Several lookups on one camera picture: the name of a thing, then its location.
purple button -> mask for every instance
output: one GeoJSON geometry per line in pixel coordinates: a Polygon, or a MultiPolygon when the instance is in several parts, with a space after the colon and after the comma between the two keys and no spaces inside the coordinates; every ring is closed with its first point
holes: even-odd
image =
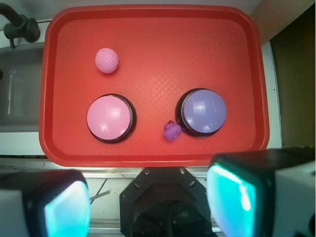
{"type": "Polygon", "coordinates": [[[224,100],[214,91],[193,89],[185,93],[177,105],[179,124],[190,135],[212,135],[224,124],[227,110],[224,100]]]}

red tray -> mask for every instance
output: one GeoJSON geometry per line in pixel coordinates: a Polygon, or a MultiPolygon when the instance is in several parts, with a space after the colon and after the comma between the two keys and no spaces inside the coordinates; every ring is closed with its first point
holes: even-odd
{"type": "Polygon", "coordinates": [[[258,32],[241,11],[193,5],[79,7],[63,11],[46,32],[40,106],[41,146],[64,166],[200,166],[216,153],[265,149],[269,122],[258,32]],[[114,49],[118,69],[95,66],[114,49]],[[208,138],[185,133],[168,143],[164,125],[188,90],[214,90],[227,105],[223,127],[208,138]],[[90,104],[117,93],[137,112],[133,134],[118,144],[94,138],[90,104]]]}

purple toy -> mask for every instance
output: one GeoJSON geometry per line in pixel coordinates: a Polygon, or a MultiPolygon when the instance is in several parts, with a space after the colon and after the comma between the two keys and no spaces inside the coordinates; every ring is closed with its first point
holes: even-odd
{"type": "Polygon", "coordinates": [[[174,124],[173,121],[169,121],[164,127],[164,137],[168,142],[177,140],[182,132],[180,125],[174,124]]]}

pink button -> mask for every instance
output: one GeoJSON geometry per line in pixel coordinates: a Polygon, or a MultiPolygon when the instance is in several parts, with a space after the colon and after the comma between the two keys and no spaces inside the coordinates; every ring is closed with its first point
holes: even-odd
{"type": "Polygon", "coordinates": [[[136,118],[134,107],[124,97],[105,95],[96,99],[87,114],[87,123],[91,133],[104,142],[119,142],[127,138],[133,130],[136,118]]]}

tray rim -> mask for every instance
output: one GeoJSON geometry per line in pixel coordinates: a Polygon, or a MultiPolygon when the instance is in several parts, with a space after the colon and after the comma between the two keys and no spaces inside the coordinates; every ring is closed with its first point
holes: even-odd
{"type": "Polygon", "coordinates": [[[164,167],[164,166],[203,166],[203,165],[209,165],[211,158],[215,154],[205,154],[205,155],[128,155],[128,156],[106,156],[110,160],[90,160],[86,159],[84,162],[82,159],[78,159],[78,164],[75,159],[66,160],[64,158],[61,158],[63,156],[67,157],[78,157],[74,155],[67,155],[62,152],[60,152],[55,146],[52,147],[47,142],[47,137],[50,137],[52,139],[52,131],[50,131],[47,128],[47,124],[52,124],[52,119],[49,118],[49,115],[47,113],[52,113],[51,111],[48,111],[49,106],[47,103],[49,103],[50,98],[52,98],[51,95],[53,95],[52,86],[54,85],[54,81],[47,81],[47,77],[53,77],[52,71],[55,69],[55,62],[51,62],[50,55],[52,52],[55,53],[55,51],[51,51],[51,48],[56,48],[57,46],[57,37],[59,31],[62,29],[62,27],[69,23],[66,18],[70,15],[78,16],[78,14],[82,14],[84,12],[91,12],[94,11],[96,13],[108,11],[111,13],[121,13],[121,14],[129,14],[134,11],[140,11],[143,14],[146,12],[146,14],[151,13],[147,16],[141,16],[141,17],[155,17],[157,14],[161,14],[161,11],[164,11],[163,13],[171,13],[172,11],[182,11],[182,12],[188,12],[192,11],[192,13],[196,11],[200,11],[203,14],[207,13],[219,13],[222,14],[225,12],[226,14],[230,14],[234,19],[239,20],[240,22],[237,22],[241,27],[245,30],[250,32],[250,37],[247,35],[247,42],[248,46],[251,46],[252,48],[252,54],[254,55],[254,58],[256,59],[256,62],[253,62],[254,60],[250,60],[250,64],[255,64],[258,67],[251,68],[251,74],[255,74],[256,77],[259,77],[256,83],[259,84],[259,86],[253,86],[253,96],[254,98],[260,97],[261,103],[260,103],[260,109],[255,110],[255,123],[256,123],[256,132],[258,132],[258,124],[263,125],[260,127],[261,133],[264,134],[262,139],[260,141],[257,141],[257,136],[255,137],[255,140],[252,144],[252,146],[248,149],[248,151],[253,150],[263,150],[267,147],[269,136],[270,136],[270,130],[269,130],[269,116],[268,116],[268,102],[267,102],[267,94],[266,94],[266,84],[265,84],[265,78],[264,78],[264,68],[263,68],[263,60],[262,60],[262,54],[261,54],[261,45],[259,40],[259,34],[258,30],[254,24],[254,22],[250,19],[248,15],[243,13],[242,11],[233,8],[233,7],[225,7],[225,6],[203,6],[203,5],[173,5],[173,4],[140,4],[140,5],[108,5],[108,6],[83,6],[83,7],[74,7],[66,9],[62,12],[60,12],[58,15],[56,15],[53,20],[50,22],[45,36],[45,44],[44,44],[44,53],[43,53],[43,66],[42,66],[42,79],[41,79],[41,96],[40,96],[40,113],[39,113],[39,141],[40,145],[46,154],[46,156],[52,160],[53,162],[63,165],[63,166],[71,166],[71,167],[79,167],[79,166],[87,166],[87,167],[164,167]],[[117,157],[125,157],[125,161],[119,161],[117,160],[117,157]]]}

